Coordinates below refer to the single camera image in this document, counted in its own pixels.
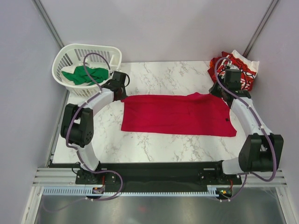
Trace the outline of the crimson red t shirt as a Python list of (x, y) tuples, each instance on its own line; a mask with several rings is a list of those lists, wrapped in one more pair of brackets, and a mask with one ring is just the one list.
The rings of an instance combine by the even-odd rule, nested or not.
[(134, 95), (123, 103), (121, 130), (125, 132), (219, 137), (237, 133), (230, 121), (230, 108), (211, 94)]

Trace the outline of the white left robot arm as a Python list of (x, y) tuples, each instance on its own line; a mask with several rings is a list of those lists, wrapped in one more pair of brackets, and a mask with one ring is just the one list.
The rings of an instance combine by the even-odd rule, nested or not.
[(65, 139), (66, 146), (75, 150), (80, 166), (87, 170), (86, 178), (91, 183), (99, 183), (103, 177), (99, 167), (100, 161), (92, 146), (93, 117), (106, 105), (125, 99), (129, 83), (128, 74), (115, 71), (112, 78), (103, 84), (100, 92), (78, 105), (65, 106), (60, 135)]

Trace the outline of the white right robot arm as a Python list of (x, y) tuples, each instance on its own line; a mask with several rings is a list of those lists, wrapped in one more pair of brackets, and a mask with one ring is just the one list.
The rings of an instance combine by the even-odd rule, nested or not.
[(246, 140), (236, 158), (222, 161), (222, 167), (214, 171), (214, 178), (223, 184), (231, 175), (272, 172), (268, 179), (271, 181), (279, 166), (284, 139), (262, 122), (250, 93), (241, 89), (241, 71), (227, 66), (224, 72), (223, 76), (219, 72), (215, 73), (216, 83), (209, 92), (227, 103), (239, 119)]

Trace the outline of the red coca-cola print shirt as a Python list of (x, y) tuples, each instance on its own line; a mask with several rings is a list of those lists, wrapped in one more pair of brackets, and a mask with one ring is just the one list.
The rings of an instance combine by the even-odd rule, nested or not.
[(257, 77), (260, 62), (251, 61), (236, 50), (233, 50), (231, 53), (223, 51), (221, 55), (231, 60), (229, 65), (232, 65), (233, 69), (239, 69), (241, 71), (241, 89), (251, 91), (255, 78)]

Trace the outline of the white plastic laundry basket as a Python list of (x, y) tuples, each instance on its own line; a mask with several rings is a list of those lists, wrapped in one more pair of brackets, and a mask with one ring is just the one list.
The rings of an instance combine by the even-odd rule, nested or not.
[(119, 69), (121, 61), (122, 53), (116, 47), (69, 44), (57, 54), (52, 76), (71, 93), (89, 98)]

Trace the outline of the green t shirt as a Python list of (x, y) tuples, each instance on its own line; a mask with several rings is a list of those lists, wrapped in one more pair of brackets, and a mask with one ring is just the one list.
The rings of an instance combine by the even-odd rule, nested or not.
[(109, 72), (107, 69), (104, 68), (89, 68), (87, 67), (87, 72), (89, 75), (87, 75), (84, 66), (77, 66), (74, 72), (75, 79), (74, 84), (75, 85), (93, 85), (96, 83), (102, 83), (109, 78)]

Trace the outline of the white cloth in basket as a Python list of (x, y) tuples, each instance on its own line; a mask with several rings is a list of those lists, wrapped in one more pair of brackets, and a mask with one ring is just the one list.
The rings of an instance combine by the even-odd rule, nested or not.
[(73, 80), (75, 79), (75, 75), (74, 75), (75, 69), (76, 69), (76, 66), (73, 66), (73, 65), (63, 67), (59, 72), (61, 81), (64, 83), (67, 83), (67, 84), (74, 85)]

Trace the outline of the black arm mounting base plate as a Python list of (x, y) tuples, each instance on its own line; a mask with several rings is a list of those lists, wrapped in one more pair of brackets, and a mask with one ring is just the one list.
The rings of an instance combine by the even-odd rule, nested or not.
[(104, 184), (108, 192), (191, 192), (209, 185), (241, 185), (223, 173), (220, 162), (102, 163), (100, 173), (80, 169), (76, 184)]

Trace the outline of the aluminium frame rail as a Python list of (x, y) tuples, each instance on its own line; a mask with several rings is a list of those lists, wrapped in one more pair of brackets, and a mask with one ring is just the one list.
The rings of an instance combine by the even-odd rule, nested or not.
[(76, 174), (70, 168), (38, 168), (33, 186), (72, 186)]

